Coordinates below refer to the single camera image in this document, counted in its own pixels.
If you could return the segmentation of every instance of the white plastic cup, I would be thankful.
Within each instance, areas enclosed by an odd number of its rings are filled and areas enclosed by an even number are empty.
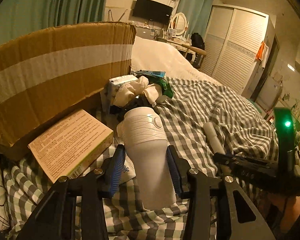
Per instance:
[[[203,130],[208,138],[208,141],[212,147],[213,153],[222,153],[226,154],[225,150],[223,149],[223,146],[221,145],[216,130],[213,127],[212,122],[206,122],[203,124]]]
[[[176,202],[166,151],[167,136],[160,117],[149,107],[128,111],[117,126],[128,157],[132,160],[143,207],[169,207]]]

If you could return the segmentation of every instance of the gray and white checkered fabric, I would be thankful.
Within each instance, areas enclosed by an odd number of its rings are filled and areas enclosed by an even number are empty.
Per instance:
[[[169,78],[168,81],[175,95],[158,106],[158,111],[170,144],[192,167],[208,176],[216,175],[212,151],[202,128],[208,121],[213,122],[218,139],[226,151],[276,158],[278,144],[275,132],[245,98],[230,88],[209,82]],[[113,152],[114,145],[85,174],[99,167]],[[11,164],[4,170],[4,178],[13,228],[10,237],[14,238],[48,191],[51,182],[32,156],[17,165]],[[242,181],[239,183],[255,201],[257,189]],[[134,178],[120,185],[112,200],[104,200],[104,210],[110,239],[180,239],[185,229],[188,200],[178,200],[173,206],[162,210],[145,211],[139,197],[137,179]],[[78,203],[77,239],[81,238],[80,219]]]

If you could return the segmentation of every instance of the sliding wardrobe door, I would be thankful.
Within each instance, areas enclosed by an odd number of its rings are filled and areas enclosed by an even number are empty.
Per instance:
[[[235,8],[212,78],[241,94],[255,67],[267,24],[267,15]]]
[[[204,38],[207,56],[200,71],[211,76],[228,34],[234,9],[213,6]]]

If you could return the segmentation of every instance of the white tape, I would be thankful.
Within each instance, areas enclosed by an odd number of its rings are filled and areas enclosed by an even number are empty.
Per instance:
[[[0,71],[0,104],[14,95],[68,73],[131,59],[132,45],[106,44],[40,55]]]

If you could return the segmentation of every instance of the black tv screen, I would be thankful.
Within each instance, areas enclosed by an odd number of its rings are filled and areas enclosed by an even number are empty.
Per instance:
[[[137,0],[132,16],[167,25],[173,8],[152,0]]]

